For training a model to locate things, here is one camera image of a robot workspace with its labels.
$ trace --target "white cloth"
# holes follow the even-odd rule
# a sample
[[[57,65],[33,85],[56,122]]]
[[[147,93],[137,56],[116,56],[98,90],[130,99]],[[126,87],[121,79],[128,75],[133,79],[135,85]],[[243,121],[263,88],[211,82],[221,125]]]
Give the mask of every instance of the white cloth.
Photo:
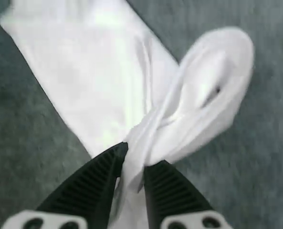
[[[128,142],[110,228],[148,228],[143,167],[227,129],[251,77],[241,30],[204,34],[178,65],[125,0],[15,0],[0,24],[92,157]]]

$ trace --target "black rubber tread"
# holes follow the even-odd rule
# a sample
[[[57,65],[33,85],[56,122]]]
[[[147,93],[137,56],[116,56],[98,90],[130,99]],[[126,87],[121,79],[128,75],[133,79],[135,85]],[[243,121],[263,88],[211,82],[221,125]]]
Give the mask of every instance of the black rubber tread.
[[[145,167],[144,182],[150,229],[159,229],[167,216],[212,210],[202,194],[167,161]]]
[[[81,216],[89,229],[106,229],[115,182],[121,175],[127,151],[127,143],[122,142],[90,160],[51,193],[37,210]]]

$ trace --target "floor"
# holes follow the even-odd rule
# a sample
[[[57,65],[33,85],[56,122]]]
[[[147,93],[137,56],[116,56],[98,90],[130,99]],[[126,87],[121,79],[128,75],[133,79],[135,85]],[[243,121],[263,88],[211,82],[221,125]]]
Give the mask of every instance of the floor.
[[[205,31],[236,25],[251,36],[254,75],[234,125],[176,167],[234,229],[283,228],[283,0],[129,3],[179,61]],[[0,27],[0,226],[88,160]]]

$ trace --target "white fabric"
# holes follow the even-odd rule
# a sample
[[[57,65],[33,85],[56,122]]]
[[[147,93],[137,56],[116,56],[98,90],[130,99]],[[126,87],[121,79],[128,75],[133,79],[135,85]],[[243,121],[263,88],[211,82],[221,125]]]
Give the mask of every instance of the white fabric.
[[[204,34],[179,66],[124,0],[15,0],[0,24],[91,156],[128,142],[115,229],[148,228],[143,167],[227,129],[252,72],[241,30]]]

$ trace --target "gray carpet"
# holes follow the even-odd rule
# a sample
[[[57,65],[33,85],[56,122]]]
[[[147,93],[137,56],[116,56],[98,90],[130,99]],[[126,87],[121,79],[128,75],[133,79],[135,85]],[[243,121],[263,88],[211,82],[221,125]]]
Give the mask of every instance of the gray carpet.
[[[234,125],[176,167],[235,229],[283,229],[283,0],[129,2],[178,60],[210,29],[251,36],[254,75]],[[87,160],[0,27],[0,226]]]

